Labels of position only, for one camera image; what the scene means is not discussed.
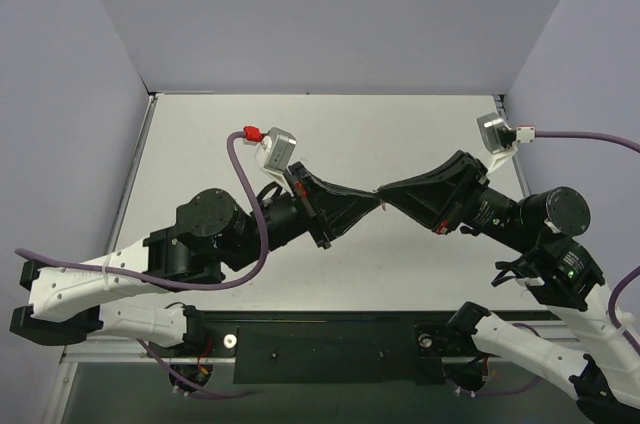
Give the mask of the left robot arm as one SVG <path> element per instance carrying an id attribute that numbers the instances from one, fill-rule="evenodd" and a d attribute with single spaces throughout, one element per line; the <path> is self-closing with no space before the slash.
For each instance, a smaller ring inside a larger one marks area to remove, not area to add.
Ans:
<path id="1" fill-rule="evenodd" d="M 327 249 L 380 205 L 374 193 L 327 183 L 300 163 L 259 193 L 245 191 L 250 211 L 228 192 L 206 189 L 177 208 L 173 225 L 85 263 L 18 250 L 29 302 L 13 311 L 11 332 L 43 346 L 107 335 L 195 355 L 206 341 L 199 311 L 131 306 L 126 299 L 239 287 L 269 253 L 303 234 Z"/>

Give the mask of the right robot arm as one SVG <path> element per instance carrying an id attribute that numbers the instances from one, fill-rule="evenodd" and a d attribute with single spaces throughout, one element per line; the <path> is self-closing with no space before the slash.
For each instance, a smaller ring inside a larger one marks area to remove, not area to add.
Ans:
<path id="1" fill-rule="evenodd" d="M 456 152 L 428 173 L 384 185 L 378 197 L 438 235 L 456 229 L 518 252 L 491 284 L 515 282 L 580 342 L 566 349 L 467 302 L 449 320 L 449 346 L 506 359 L 569 395 L 594 423 L 639 420 L 639 335 L 616 314 L 602 269 L 576 241 L 590 224 L 584 198 L 559 187 L 520 201 L 494 190 L 496 159 Z"/>

